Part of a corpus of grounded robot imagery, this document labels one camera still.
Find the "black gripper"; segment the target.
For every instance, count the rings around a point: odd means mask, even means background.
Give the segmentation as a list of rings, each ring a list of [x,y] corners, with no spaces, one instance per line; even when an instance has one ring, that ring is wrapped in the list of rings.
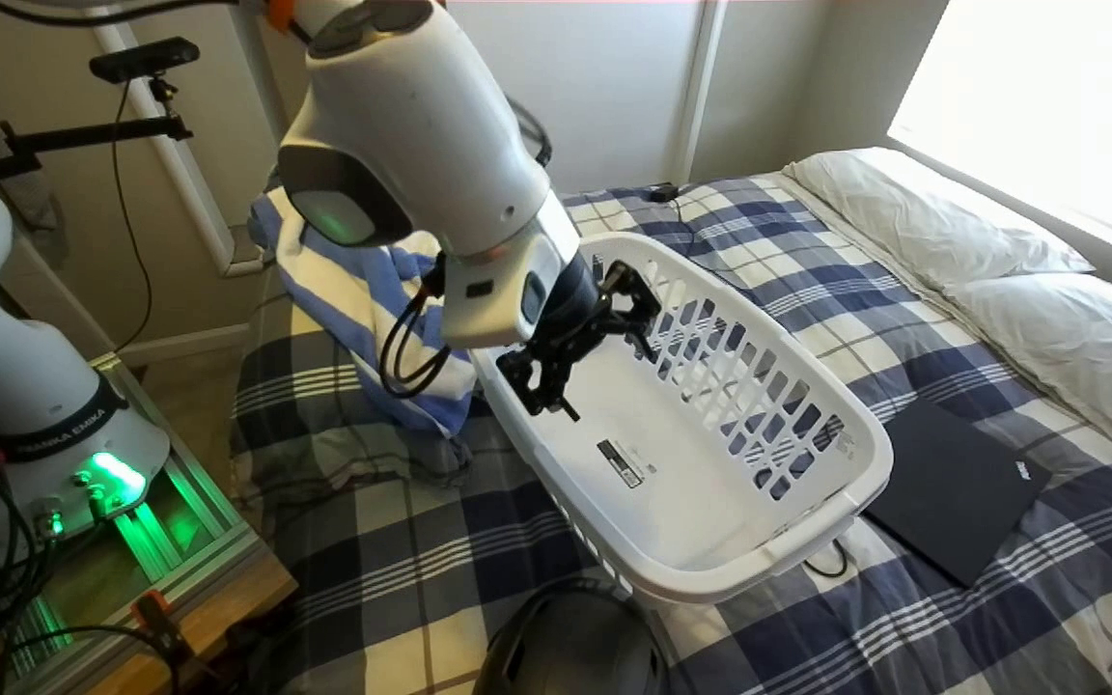
[[[655,358],[649,348],[649,329],[662,302],[646,277],[620,259],[614,259],[601,276],[589,255],[575,255],[560,271],[526,352],[507,352],[495,358],[528,419],[542,419],[543,408],[580,419],[580,408],[562,399],[562,386],[571,379],[571,363],[593,348],[600,312],[605,336],[624,336],[641,358]]]

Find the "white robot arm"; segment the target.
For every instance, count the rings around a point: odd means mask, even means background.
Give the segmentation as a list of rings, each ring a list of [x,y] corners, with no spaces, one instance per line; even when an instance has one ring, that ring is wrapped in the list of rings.
[[[427,281],[444,305],[440,343],[499,348],[520,407],[557,408],[571,367],[641,318],[609,305],[462,29],[435,0],[353,0],[326,15],[265,0],[265,15],[310,43],[310,90],[277,143],[283,220],[341,247],[427,232],[440,242]],[[18,141],[0,178],[40,152]],[[0,268],[6,253],[0,200]],[[59,329],[0,305],[0,457],[6,501],[63,533],[67,505],[94,516],[139,505],[171,435]]]

